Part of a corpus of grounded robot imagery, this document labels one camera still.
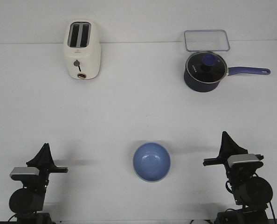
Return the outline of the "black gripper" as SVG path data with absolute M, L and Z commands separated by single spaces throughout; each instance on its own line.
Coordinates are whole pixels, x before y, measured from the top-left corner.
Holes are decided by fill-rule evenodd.
M 219 157 L 204 159 L 204 166 L 224 165 L 230 184 L 240 184 L 250 179 L 257 169 L 263 166 L 261 154 L 249 154 L 239 146 L 226 132 L 222 132 Z
M 54 160 L 50 151 L 49 143 L 44 143 L 38 154 L 26 162 L 28 167 L 34 167 L 39 169 L 39 177 L 42 178 L 43 186 L 47 187 L 49 184 L 49 175 L 51 173 L 67 173 L 67 167 L 57 167 L 54 164 Z

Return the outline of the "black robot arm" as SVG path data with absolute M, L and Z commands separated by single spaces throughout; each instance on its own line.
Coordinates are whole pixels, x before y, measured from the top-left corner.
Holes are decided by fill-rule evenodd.
M 204 166 L 223 165 L 227 181 L 225 188 L 234 197 L 240 209 L 219 212 L 215 224 L 268 224 L 266 209 L 270 207 L 273 189 L 256 171 L 263 166 L 264 156 L 250 154 L 240 147 L 230 135 L 222 132 L 221 147 L 217 157 L 203 160 Z
M 204 159 L 203 165 L 224 165 L 228 178 L 225 184 L 228 192 L 234 195 L 235 203 L 240 204 L 237 189 L 242 184 L 234 170 L 242 164 L 242 157 L 248 151 L 238 146 L 227 132 L 222 133 L 221 148 L 216 158 Z M 141 145 L 132 159 L 135 173 L 143 180 L 157 181 L 162 179 L 171 166 L 170 156 L 165 148 L 155 142 Z M 49 213 L 42 213 L 49 175 L 51 173 L 67 173 L 67 167 L 57 167 L 54 164 L 50 146 L 43 144 L 38 154 L 27 162 L 26 167 L 15 167 L 10 178 L 21 181 L 23 187 L 16 190 L 9 199 L 9 207 L 15 213 L 20 224 L 50 224 Z

